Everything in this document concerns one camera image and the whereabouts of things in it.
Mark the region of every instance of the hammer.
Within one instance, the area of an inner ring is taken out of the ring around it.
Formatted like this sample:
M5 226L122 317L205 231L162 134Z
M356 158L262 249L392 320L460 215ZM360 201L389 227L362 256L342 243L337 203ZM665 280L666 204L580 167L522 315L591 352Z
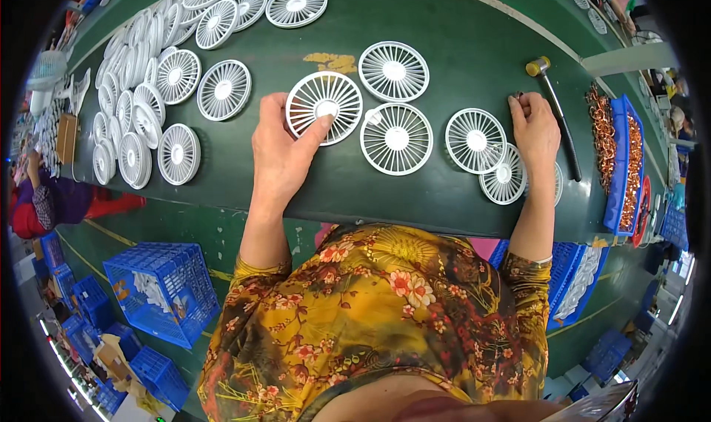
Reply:
M573 139L570 137L570 130L568 129L568 123L565 122L565 116L563 116L563 109L560 108L560 103L558 102L558 97L555 95L553 90L553 85L550 83L550 79L545 74L545 71L550 68L550 60L545 56L541 56L535 61L526 64L526 73L529 76L536 77L541 75L546 85L548 86L548 91L550 96L553 98L553 103L555 104L555 109L558 112L558 127L560 128L560 136L563 138L563 146L565 147L565 152L568 157L568 166L573 172L573 179L580 182L582 175L580 174L580 165L577 161L577 156L575 155L575 146L573 146Z

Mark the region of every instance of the green workbench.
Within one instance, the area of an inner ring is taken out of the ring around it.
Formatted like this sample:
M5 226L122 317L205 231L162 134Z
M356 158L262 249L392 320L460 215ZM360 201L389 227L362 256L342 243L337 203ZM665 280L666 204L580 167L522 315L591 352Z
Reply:
M97 9L102 11L92 13L80 25L80 32L82 29L84 32L72 59L87 55L113 28L154 1L112 0L106 8ZM557 5L541 6L551 1ZM556 34L571 36L576 51L587 51L585 56L614 45L610 38L594 32L584 12L583 17L575 12L582 10L576 8L572 0L504 2L520 2L525 14L550 31L558 29ZM531 12L535 10L543 11L537 17ZM556 13L568 19L555 18ZM606 232L601 220L607 198L598 182L584 99L592 78L578 62L543 36L477 0L328 0L324 15L299 29L279 29L262 17L214 51L201 50L194 37L189 39L180 47L198 55L203 72L224 59L244 62L253 77L252 93L240 114L221 123L209 121L200 114L194 95L180 105L167 106L165 127L184 123L197 133L202 150L200 168L187 185L173 186L161 177L156 153L152 152L153 175L139 193L173 202L247 209L253 186L250 138L258 121L259 99L275 91L288 92L297 81L317 71L317 62L304 60L312 53L339 55L341 63L348 62L348 56L352 56L357 62L363 50L383 40L410 44L430 67L427 91L411 103L431 123L434 150L430 159L411 175L382 174L363 157L357 130L343 142L319 149L306 183L289 204L287 216L340 223L360 219L388 221L442 233L508 237L523 198L507 206L487 200L479 188L478 178L460 170L449 159L444 128L450 116L461 108L479 107L499 119L513 142L506 96L517 90L537 90L547 97L542 81L530 78L524 71L527 62L546 55L553 62L548 74L567 117L583 176L580 183L567 179L567 161L561 149L557 161L565 181L563 197L556 209L555 239L590 242ZM90 67L94 76L104 47L102 44L79 63L70 62L70 68L74 67L74 73L82 75ZM364 110L380 104L363 88L356 73L348 75L360 87ZM633 88L628 79L620 78L613 90L619 95ZM79 115L81 133L73 174L77 180L94 184L97 183L91 164L94 142L90 133L97 111L97 91L92 82ZM649 136L645 113L641 115ZM652 174L651 165L645 165L645 171ZM71 166L66 165L62 175L69 177L71 173ZM132 191L118 168L108 186ZM654 186L653 183L653 191L659 193Z

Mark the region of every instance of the floral pattern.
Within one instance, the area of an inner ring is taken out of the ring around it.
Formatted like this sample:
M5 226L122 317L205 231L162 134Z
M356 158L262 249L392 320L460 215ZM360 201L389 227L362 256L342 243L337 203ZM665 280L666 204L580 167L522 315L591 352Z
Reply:
M404 226L334 227L293 273L238 258L198 397L210 421L309 421L416 373L475 403L539 399L549 279L550 262L507 253L496 270L466 240Z

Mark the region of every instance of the factory floor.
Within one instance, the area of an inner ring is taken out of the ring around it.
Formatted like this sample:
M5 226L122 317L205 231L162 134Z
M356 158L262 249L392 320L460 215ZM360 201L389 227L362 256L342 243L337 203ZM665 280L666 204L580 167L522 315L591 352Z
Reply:
M84 221L75 226L58 226L66 262L77 279L94 275L110 297L102 261L122 252L134 242L194 242L199 243L220 302L227 294L247 213L149 199L143 209L128 214L106 216ZM289 246L294 265L305 261L315 251L314 237L321 224L286 219ZM579 364L600 336L610 328L621 329L639 310L639 302L652 275L642 268L645 249L631 245L610 249L604 270L580 319L565 328L548 331L550 363L548 377L556 378ZM125 323L116 300L114 313ZM178 366L184 380L193 391L200 376L209 337L217 318L205 328L191 350L167 343L136 330L141 341L169 356ZM185 406L183 416L205 420L194 392Z

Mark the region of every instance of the copper coil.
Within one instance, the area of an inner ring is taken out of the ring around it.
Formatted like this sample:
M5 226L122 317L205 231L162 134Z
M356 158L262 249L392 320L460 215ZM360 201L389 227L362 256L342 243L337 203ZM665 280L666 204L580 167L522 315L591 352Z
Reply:
M639 124L632 115L627 114L627 124L629 126L629 165L620 229L631 231L635 218L634 208L637 204L637 191L641 186L639 172L642 169L642 134L639 131Z
M617 143L615 142L615 129L612 126L612 112L610 100L600 96L597 85L592 83L590 92L585 95L585 100L590 104L590 118L592 119L592 134L594 147L597 152L597 169L600 171L600 185L605 194L610 193L612 172L615 170L615 155Z

